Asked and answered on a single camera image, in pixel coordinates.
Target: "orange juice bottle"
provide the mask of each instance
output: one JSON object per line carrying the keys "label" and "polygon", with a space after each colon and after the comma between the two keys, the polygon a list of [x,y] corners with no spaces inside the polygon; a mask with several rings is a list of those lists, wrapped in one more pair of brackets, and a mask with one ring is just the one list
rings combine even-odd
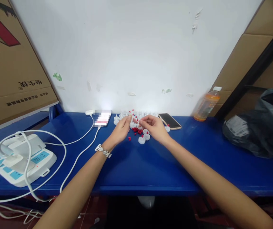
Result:
{"label": "orange juice bottle", "polygon": [[220,99],[219,91],[222,87],[214,87],[213,90],[207,93],[198,108],[198,111],[194,115],[194,119],[197,121],[205,121],[207,116],[210,114],[214,106]]}

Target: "phone case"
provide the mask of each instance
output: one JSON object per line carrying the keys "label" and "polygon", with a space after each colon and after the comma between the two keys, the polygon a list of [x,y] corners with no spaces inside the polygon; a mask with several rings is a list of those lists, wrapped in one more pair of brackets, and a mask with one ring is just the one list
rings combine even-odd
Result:
{"label": "phone case", "polygon": [[170,128],[171,130],[175,130],[175,129],[181,129],[182,128],[182,126],[180,125],[180,127],[175,127],[175,128]]}

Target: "finger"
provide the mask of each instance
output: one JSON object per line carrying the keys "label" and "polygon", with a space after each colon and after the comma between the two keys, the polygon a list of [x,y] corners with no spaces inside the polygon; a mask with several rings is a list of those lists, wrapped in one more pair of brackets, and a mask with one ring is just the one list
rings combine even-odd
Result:
{"label": "finger", "polygon": [[131,115],[127,116],[127,118],[125,119],[125,125],[124,125],[124,129],[126,129],[126,131],[128,132],[128,130],[130,129],[130,122],[131,122]]}
{"label": "finger", "polygon": [[145,117],[143,117],[141,120],[143,120],[143,121],[146,121],[146,120],[153,120],[155,117],[154,116],[152,116],[152,115],[147,115],[147,116],[145,116]]}
{"label": "finger", "polygon": [[123,117],[123,118],[118,122],[118,124],[117,124],[116,126],[118,126],[119,128],[122,128],[122,127],[124,126],[125,122],[126,122],[126,119],[127,119],[126,116]]}
{"label": "finger", "polygon": [[146,120],[146,121],[144,121],[144,122],[146,122],[146,123],[148,123],[149,125],[151,125],[151,126],[153,126],[153,123],[152,123],[152,121],[151,120]]}
{"label": "finger", "polygon": [[150,126],[147,122],[141,120],[140,124],[142,125],[142,127],[146,128],[150,132],[152,126]]}

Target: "bottle cap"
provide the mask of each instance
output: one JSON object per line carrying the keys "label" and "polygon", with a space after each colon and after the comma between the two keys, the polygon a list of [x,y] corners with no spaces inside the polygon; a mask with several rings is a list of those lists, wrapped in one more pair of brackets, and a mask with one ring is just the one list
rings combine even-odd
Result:
{"label": "bottle cap", "polygon": [[221,91],[222,87],[214,87],[213,90],[214,91]]}

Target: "charging cable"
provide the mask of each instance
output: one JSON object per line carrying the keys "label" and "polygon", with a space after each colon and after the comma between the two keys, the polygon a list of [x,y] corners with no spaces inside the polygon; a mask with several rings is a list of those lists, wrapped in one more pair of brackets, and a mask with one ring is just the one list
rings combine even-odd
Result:
{"label": "charging cable", "polygon": [[24,220],[24,224],[27,224],[29,223],[30,221],[32,221],[34,218],[41,218],[41,216],[37,216],[38,214],[40,215],[43,215],[43,213],[40,213],[40,212],[33,212],[32,210],[29,211],[29,212],[24,212],[24,211],[21,211],[21,210],[15,210],[15,209],[12,209],[12,208],[9,208],[9,207],[6,207],[6,206],[3,206],[3,205],[0,205],[1,208],[5,208],[7,210],[10,210],[10,211],[13,211],[13,212],[19,212],[19,213],[22,213],[22,215],[17,215],[17,216],[5,216],[3,215],[1,212],[0,212],[0,216],[4,219],[14,219],[14,218],[18,218],[18,217],[21,217],[21,216],[25,216],[27,215],[26,219],[28,218],[28,216],[32,216],[33,218],[31,220],[29,220],[28,222],[26,222],[26,219]]}
{"label": "charging cable", "polygon": [[[75,142],[78,142],[79,140],[83,139],[83,138],[90,132],[90,130],[93,128],[93,125],[94,125],[94,119],[93,119],[93,117],[92,117],[92,114],[90,114],[90,116],[91,116],[91,118],[92,118],[92,120],[93,120],[93,124],[92,124],[91,128],[88,130],[88,132],[86,132],[85,135],[83,135],[80,139],[78,139],[78,140],[76,140],[76,141],[74,141],[74,142],[66,143],[65,145],[70,145],[70,144],[73,144],[73,143],[75,143]],[[54,144],[54,143],[48,143],[48,142],[45,142],[44,144],[62,145],[62,144]]]}
{"label": "charging cable", "polygon": [[9,135],[9,136],[7,136],[6,138],[4,138],[4,139],[0,142],[0,151],[1,151],[1,145],[2,145],[2,143],[3,143],[6,139],[8,139],[8,138],[10,138],[10,137],[12,137],[12,136],[14,136],[14,135],[16,135],[16,134],[27,133],[27,132],[42,132],[42,133],[50,134],[50,135],[52,135],[53,137],[55,137],[57,140],[59,140],[59,141],[61,142],[62,146],[64,147],[64,156],[63,156],[63,159],[62,159],[60,165],[58,166],[58,168],[56,169],[56,171],[55,171],[55,172],[54,172],[54,173],[53,173],[45,182],[43,182],[41,185],[39,185],[38,187],[36,187],[34,190],[31,189],[31,191],[29,191],[28,193],[23,194],[23,195],[18,196],[18,197],[14,197],[14,198],[11,198],[11,199],[6,199],[6,200],[0,200],[0,203],[9,202],[9,201],[13,201],[13,200],[16,200],[16,199],[25,197],[25,196],[27,196],[27,195],[29,195],[29,194],[32,194],[34,191],[38,190],[39,188],[41,188],[43,185],[45,185],[45,184],[46,184],[46,183],[47,183],[47,182],[56,174],[56,172],[60,169],[60,167],[61,167],[61,165],[63,164],[64,159],[65,159],[65,157],[66,157],[66,146],[65,146],[64,142],[63,142],[60,138],[58,138],[56,135],[54,135],[54,134],[52,134],[52,133],[50,133],[50,132],[48,132],[48,131],[45,131],[45,130],[25,130],[25,131],[19,131],[19,132],[16,132],[15,134]]}
{"label": "charging cable", "polygon": [[74,167],[75,167],[75,165],[76,165],[76,163],[77,163],[77,161],[78,161],[78,158],[94,143],[94,141],[95,141],[95,139],[96,139],[96,136],[97,136],[97,133],[98,133],[98,131],[100,130],[100,126],[98,127],[98,129],[97,129],[97,131],[96,131],[96,134],[95,134],[95,137],[94,137],[94,140],[91,142],[91,144],[87,147],[87,148],[85,148],[79,155],[78,155],[78,157],[76,158],[76,160],[75,160],[75,163],[73,164],[73,166],[72,166],[72,168],[71,168],[71,170],[70,170],[70,172],[69,172],[69,174],[66,176],[66,178],[64,179],[64,181],[63,181],[63,183],[62,183],[62,185],[61,185],[61,187],[60,187],[60,193],[62,193],[62,189],[63,189],[63,186],[64,186],[64,184],[65,184],[65,182],[66,182],[66,180],[68,179],[68,177],[71,175],[71,173],[72,173],[72,171],[73,171],[73,169],[74,169]]}
{"label": "charging cable", "polygon": [[[75,162],[74,162],[74,164],[73,164],[73,166],[72,166],[72,168],[71,168],[69,174],[66,176],[65,180],[63,181],[63,183],[62,183],[62,185],[61,185],[61,187],[60,187],[60,193],[62,192],[63,186],[64,186],[65,182],[67,181],[68,177],[70,176],[70,174],[72,173],[72,171],[73,171],[73,169],[74,169],[74,167],[75,167],[75,165],[76,165],[76,163],[77,163],[79,157],[80,157],[80,156],[81,156],[81,155],[82,155],[82,154],[83,154],[83,153],[84,153],[84,152],[85,152],[85,151],[94,143],[94,141],[95,141],[95,139],[96,139],[96,136],[97,136],[97,133],[98,133],[99,130],[100,130],[100,127],[98,127],[97,132],[96,132],[96,134],[95,134],[95,137],[94,137],[93,141],[91,142],[91,144],[90,144],[86,149],[84,149],[84,150],[78,155],[78,157],[76,158],[76,160],[75,160]],[[55,137],[57,140],[59,140],[61,144],[53,144],[53,143],[46,143],[46,144],[62,145],[62,146],[64,147],[64,150],[65,150],[63,159],[62,159],[60,165],[58,166],[58,168],[56,169],[56,171],[55,171],[55,172],[54,172],[54,173],[53,173],[45,182],[43,182],[40,186],[38,186],[38,187],[35,188],[35,189],[32,189],[32,186],[30,185],[30,183],[29,183],[29,181],[28,181],[28,178],[27,178],[27,170],[28,170],[29,163],[30,163],[30,160],[31,160],[31,152],[32,152],[32,150],[31,150],[31,144],[30,144],[30,142],[29,142],[27,136],[25,135],[26,132],[43,132],[43,133],[50,134],[51,136],[53,136],[53,137]],[[82,139],[84,136],[81,137],[80,139],[78,139],[78,140],[75,141],[75,142],[71,142],[71,143],[68,143],[68,144],[64,144],[64,142],[63,142],[60,138],[58,138],[56,135],[54,135],[54,134],[52,134],[52,133],[50,133],[50,132],[48,132],[48,131],[44,131],[44,130],[26,130],[26,131],[18,131],[18,132],[16,132],[16,133],[12,134],[12,135],[7,136],[6,138],[4,138],[4,139],[0,142],[0,151],[1,151],[1,152],[2,152],[2,150],[1,150],[1,145],[2,145],[2,143],[3,143],[5,140],[7,140],[8,138],[10,138],[10,137],[12,137],[12,136],[14,136],[14,135],[17,135],[17,134],[22,134],[22,135],[23,135],[23,137],[25,138],[25,140],[26,140],[26,142],[27,142],[27,144],[28,144],[28,147],[29,147],[29,157],[28,157],[28,161],[27,161],[27,164],[26,164],[26,167],[25,167],[25,170],[24,170],[24,179],[25,179],[25,183],[26,183],[26,185],[27,185],[27,187],[28,187],[28,189],[29,189],[29,192],[26,193],[26,194],[23,194],[23,195],[21,195],[21,196],[11,198],[11,199],[0,200],[0,203],[13,201],[13,200],[22,198],[22,197],[24,197],[24,196],[27,196],[27,195],[29,195],[29,194],[31,194],[37,201],[42,201],[42,202],[47,202],[47,201],[51,201],[52,199],[55,199],[56,197],[51,198],[51,199],[48,199],[48,200],[42,200],[42,199],[40,199],[39,197],[37,197],[37,196],[35,195],[34,191],[38,190],[38,189],[41,188],[44,184],[46,184],[46,183],[47,183],[47,182],[56,174],[56,172],[59,170],[59,168],[60,168],[61,165],[63,164],[64,159],[65,159],[65,157],[66,157],[66,146],[65,146],[65,145],[69,145],[69,144],[75,143],[75,142],[79,141],[80,139]]]}

